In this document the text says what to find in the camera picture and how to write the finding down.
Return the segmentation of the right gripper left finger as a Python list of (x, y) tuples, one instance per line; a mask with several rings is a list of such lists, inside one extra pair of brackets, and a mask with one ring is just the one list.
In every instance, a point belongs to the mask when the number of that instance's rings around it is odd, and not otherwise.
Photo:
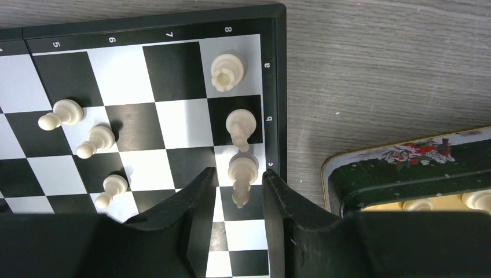
[(2, 277), (204, 277), (217, 171), (120, 223), (105, 214), (1, 215)]

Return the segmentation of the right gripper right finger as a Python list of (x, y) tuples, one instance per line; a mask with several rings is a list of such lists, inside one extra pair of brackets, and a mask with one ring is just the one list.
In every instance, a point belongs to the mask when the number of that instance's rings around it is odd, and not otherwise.
[(262, 176), (271, 277), (489, 277), (490, 215), (332, 214), (275, 171)]

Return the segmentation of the white bishop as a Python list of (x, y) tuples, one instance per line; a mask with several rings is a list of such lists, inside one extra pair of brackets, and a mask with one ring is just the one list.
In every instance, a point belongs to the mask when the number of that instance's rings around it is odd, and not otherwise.
[(242, 209), (250, 199), (251, 184), (258, 178), (258, 165), (248, 157), (233, 159), (228, 176), (233, 182), (232, 200), (238, 209)]

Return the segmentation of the white knight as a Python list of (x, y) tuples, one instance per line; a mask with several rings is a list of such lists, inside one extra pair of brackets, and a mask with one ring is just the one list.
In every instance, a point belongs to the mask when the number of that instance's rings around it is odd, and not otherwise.
[(238, 147), (240, 152), (247, 152), (248, 139), (257, 127), (255, 116), (247, 109), (236, 109), (228, 115), (225, 125), (232, 144)]

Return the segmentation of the gold tin tray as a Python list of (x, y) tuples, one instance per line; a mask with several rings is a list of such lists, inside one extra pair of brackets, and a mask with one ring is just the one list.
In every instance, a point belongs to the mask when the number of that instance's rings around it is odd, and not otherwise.
[(327, 211), (479, 211), (462, 194), (490, 189), (490, 127), (331, 156), (323, 164)]

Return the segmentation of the white rook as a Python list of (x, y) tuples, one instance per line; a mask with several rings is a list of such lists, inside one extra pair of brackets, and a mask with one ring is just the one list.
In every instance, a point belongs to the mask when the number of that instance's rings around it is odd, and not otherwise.
[(232, 54), (217, 56), (211, 64), (211, 83), (219, 92), (232, 90), (244, 76), (244, 65)]

